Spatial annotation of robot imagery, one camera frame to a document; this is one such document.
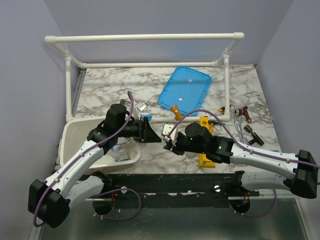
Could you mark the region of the black mounting rail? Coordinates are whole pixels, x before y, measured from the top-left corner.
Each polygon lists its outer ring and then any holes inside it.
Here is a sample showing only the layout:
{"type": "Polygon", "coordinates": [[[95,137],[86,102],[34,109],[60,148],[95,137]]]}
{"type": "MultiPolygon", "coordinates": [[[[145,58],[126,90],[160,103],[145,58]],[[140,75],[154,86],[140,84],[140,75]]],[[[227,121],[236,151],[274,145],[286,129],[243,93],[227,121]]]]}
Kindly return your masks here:
{"type": "Polygon", "coordinates": [[[95,206],[115,209],[227,208],[229,197],[258,197],[242,186],[243,171],[202,174],[92,173],[74,185],[69,207],[94,199],[95,206]]]}

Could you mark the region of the silver metal wrench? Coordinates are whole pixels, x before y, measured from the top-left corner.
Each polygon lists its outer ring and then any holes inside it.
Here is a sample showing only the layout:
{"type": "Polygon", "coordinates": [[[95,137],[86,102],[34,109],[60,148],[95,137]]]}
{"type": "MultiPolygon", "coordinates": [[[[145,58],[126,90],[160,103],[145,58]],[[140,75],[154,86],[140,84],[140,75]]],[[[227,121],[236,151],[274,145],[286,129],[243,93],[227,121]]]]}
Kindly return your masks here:
{"type": "Polygon", "coordinates": [[[240,141],[241,143],[244,143],[245,140],[244,140],[244,136],[243,136],[243,132],[242,132],[242,127],[241,127],[242,121],[237,118],[237,115],[236,115],[236,114],[234,115],[234,119],[233,119],[233,120],[234,120],[235,128],[236,128],[236,130],[237,130],[237,132],[238,132],[238,135],[239,135],[239,141],[240,141]]]}

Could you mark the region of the white plastic bin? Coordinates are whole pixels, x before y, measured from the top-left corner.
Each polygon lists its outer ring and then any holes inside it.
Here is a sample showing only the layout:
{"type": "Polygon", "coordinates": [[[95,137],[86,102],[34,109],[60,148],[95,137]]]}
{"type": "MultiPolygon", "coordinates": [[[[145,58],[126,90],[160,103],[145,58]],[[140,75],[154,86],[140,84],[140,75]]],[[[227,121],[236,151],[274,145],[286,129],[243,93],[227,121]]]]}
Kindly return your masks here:
{"type": "MultiPolygon", "coordinates": [[[[69,121],[59,144],[59,165],[63,167],[80,150],[89,132],[103,121],[103,117],[76,118],[69,121]]],[[[96,171],[112,173],[132,167],[141,157],[142,146],[133,139],[120,137],[117,144],[102,158],[94,162],[86,174],[96,171]]]]}

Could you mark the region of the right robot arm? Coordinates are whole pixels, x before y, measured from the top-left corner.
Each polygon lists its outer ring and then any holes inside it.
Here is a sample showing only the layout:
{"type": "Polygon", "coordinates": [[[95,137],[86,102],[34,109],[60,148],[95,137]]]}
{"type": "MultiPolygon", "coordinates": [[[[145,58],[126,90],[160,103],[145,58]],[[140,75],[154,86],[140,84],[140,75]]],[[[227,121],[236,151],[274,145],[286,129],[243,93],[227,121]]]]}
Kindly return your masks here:
{"type": "Polygon", "coordinates": [[[214,136],[197,122],[189,124],[184,133],[165,124],[161,134],[166,143],[164,149],[176,155],[186,152],[204,154],[214,163],[260,169],[260,172],[245,172],[230,183],[230,191],[236,196],[247,191],[279,189],[305,199],[317,197],[319,166],[306,150],[294,154],[253,147],[234,137],[214,136]]]}

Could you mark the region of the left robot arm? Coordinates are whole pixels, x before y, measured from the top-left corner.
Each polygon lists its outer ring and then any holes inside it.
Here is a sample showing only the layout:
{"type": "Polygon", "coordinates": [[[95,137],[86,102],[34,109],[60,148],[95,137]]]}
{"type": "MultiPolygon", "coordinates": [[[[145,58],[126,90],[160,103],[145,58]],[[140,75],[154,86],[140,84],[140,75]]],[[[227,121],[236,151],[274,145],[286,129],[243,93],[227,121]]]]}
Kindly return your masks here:
{"type": "Polygon", "coordinates": [[[161,138],[151,128],[147,117],[133,119],[133,112],[120,103],[112,104],[106,117],[91,130],[73,157],[45,180],[34,180],[28,192],[28,211],[33,225],[58,227],[68,216],[74,203],[75,184],[97,160],[102,158],[119,138],[132,138],[138,143],[159,143],[161,138]]]}

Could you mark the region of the yellow black screwdriver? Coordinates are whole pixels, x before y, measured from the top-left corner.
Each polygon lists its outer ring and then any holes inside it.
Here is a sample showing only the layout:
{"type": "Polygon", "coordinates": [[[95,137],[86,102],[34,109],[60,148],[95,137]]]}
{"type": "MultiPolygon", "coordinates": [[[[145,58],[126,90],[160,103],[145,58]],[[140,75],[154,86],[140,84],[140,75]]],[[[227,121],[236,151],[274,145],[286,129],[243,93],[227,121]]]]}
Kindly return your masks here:
{"type": "Polygon", "coordinates": [[[225,107],[223,106],[223,107],[219,108],[218,111],[219,112],[224,112],[225,111],[225,107]]]}

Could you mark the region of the white PVC pipe frame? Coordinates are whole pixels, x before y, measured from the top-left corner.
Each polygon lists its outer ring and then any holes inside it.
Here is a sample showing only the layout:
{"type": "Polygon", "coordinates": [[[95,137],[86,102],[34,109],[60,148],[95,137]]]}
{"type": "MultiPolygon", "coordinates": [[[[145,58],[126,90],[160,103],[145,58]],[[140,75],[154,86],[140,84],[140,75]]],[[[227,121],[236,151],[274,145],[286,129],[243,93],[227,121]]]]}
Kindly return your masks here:
{"type": "Polygon", "coordinates": [[[224,105],[225,113],[221,120],[231,120],[230,113],[230,54],[235,46],[245,38],[243,32],[234,33],[169,33],[169,34],[120,34],[120,35],[81,35],[81,36],[46,36],[45,42],[64,55],[65,61],[65,97],[66,122],[74,120],[71,98],[71,62],[80,69],[87,68],[151,68],[151,67],[223,67],[224,68],[224,105]],[[211,62],[135,62],[135,63],[84,63],[75,58],[60,43],[107,42],[107,41],[152,41],[152,40],[215,40],[231,39],[231,44],[220,57],[211,62]]]}

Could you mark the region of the blue plastic bin lid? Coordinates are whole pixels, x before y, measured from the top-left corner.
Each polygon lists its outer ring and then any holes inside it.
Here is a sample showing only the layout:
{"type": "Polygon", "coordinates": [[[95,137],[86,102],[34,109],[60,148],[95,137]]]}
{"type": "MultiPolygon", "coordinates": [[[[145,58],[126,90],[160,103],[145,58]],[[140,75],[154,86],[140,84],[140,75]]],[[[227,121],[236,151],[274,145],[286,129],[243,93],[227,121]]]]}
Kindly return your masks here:
{"type": "Polygon", "coordinates": [[[164,109],[170,110],[176,105],[182,115],[201,107],[208,93],[212,78],[198,70],[177,67],[161,94],[158,103],[164,109]]]}

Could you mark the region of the frosted watch glass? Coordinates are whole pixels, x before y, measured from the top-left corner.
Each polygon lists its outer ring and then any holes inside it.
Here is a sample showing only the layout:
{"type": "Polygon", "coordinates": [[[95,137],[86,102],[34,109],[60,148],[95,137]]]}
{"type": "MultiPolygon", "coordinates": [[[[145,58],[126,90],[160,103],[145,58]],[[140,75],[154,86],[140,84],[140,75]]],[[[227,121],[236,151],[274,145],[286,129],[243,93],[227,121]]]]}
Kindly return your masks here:
{"type": "Polygon", "coordinates": [[[186,156],[188,159],[197,158],[198,155],[199,155],[198,153],[194,153],[194,152],[185,152],[185,156],[186,156]]]}

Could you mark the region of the yellow test tube rack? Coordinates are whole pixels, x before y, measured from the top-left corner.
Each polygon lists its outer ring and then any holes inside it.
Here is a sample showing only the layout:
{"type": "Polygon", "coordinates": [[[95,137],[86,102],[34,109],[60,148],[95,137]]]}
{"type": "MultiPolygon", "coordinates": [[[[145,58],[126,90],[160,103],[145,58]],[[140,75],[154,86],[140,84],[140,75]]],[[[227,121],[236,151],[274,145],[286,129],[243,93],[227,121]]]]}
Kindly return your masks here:
{"type": "MultiPolygon", "coordinates": [[[[209,132],[213,135],[213,124],[209,123],[209,117],[207,115],[200,117],[200,125],[205,127],[209,130],[209,132]]],[[[207,159],[207,156],[204,153],[198,154],[198,167],[199,168],[215,168],[216,164],[212,161],[207,159]]]]}

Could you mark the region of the black T-shaped pipe fitting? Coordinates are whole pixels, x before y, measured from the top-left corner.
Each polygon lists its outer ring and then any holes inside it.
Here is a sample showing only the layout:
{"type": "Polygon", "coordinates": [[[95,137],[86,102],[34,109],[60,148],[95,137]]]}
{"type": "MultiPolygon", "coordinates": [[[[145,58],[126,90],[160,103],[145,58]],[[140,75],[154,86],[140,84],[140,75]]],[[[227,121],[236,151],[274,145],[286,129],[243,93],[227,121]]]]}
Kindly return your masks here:
{"type": "Polygon", "coordinates": [[[246,125],[244,129],[252,136],[252,139],[248,142],[249,145],[252,146],[253,144],[257,143],[260,146],[263,146],[265,144],[264,141],[257,135],[256,132],[253,131],[253,129],[249,125],[246,125]]]}

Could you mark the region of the clear bag of syringes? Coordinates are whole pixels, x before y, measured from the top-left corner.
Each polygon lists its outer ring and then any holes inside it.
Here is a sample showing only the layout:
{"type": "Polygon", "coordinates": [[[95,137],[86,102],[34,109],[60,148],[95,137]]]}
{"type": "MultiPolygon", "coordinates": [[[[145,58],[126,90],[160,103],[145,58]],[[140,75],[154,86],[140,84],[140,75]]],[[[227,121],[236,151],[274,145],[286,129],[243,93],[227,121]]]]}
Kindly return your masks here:
{"type": "Polygon", "coordinates": [[[124,162],[132,159],[128,143],[116,144],[106,155],[114,162],[124,162]]]}

